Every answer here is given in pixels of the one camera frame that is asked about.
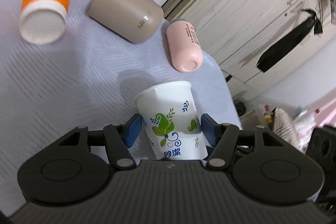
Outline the white floral paper cup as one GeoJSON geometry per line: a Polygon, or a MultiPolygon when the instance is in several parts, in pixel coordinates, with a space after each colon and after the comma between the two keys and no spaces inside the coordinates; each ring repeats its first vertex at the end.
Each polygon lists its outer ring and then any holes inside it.
{"type": "Polygon", "coordinates": [[[191,83],[155,85],[140,92],[135,104],[158,160],[203,160],[208,156],[191,83]]]}

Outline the pink cup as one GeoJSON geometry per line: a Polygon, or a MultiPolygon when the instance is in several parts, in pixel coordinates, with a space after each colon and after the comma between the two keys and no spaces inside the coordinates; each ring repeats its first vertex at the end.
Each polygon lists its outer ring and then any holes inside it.
{"type": "Polygon", "coordinates": [[[203,52],[190,22],[173,20],[166,30],[166,36],[171,63],[177,71],[193,72],[202,65],[203,52]]]}

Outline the white tablecloth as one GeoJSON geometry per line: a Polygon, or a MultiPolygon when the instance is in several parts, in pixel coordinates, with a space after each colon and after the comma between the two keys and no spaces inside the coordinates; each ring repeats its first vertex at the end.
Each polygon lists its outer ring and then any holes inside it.
{"type": "Polygon", "coordinates": [[[1,0],[1,212],[25,199],[19,167],[77,126],[92,130],[125,123],[141,91],[188,81],[198,113],[240,124],[215,60],[204,54],[192,73],[176,71],[166,40],[168,22],[142,44],[124,40],[86,14],[91,0],[71,0],[67,30],[56,43],[36,46],[19,33],[21,0],[1,0]]]}

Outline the black ribbon bow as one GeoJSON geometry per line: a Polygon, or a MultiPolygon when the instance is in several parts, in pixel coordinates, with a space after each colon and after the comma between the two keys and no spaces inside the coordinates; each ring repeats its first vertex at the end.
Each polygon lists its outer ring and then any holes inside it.
{"type": "Polygon", "coordinates": [[[256,68],[263,73],[267,72],[281,59],[283,59],[290,51],[292,51],[304,38],[314,31],[315,35],[323,33],[322,22],[318,18],[317,13],[312,9],[304,9],[310,16],[294,28],[290,33],[286,34],[274,45],[269,47],[259,58],[256,68]]]}

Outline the wooden wardrobe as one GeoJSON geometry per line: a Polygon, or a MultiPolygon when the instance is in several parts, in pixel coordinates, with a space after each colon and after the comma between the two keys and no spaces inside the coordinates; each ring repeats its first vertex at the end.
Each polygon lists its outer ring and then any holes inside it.
{"type": "Polygon", "coordinates": [[[169,0],[167,20],[188,20],[201,47],[227,78],[234,99],[250,101],[308,61],[335,35],[330,0],[169,0]],[[314,10],[323,32],[310,32],[267,72],[257,67],[262,54],[314,10]]]}

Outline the beige ceramic mug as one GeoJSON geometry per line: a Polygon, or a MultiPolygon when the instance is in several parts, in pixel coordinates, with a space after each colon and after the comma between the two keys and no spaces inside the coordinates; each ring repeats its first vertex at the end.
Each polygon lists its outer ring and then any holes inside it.
{"type": "Polygon", "coordinates": [[[164,16],[153,0],[92,0],[87,14],[134,44],[150,39],[164,16]]]}

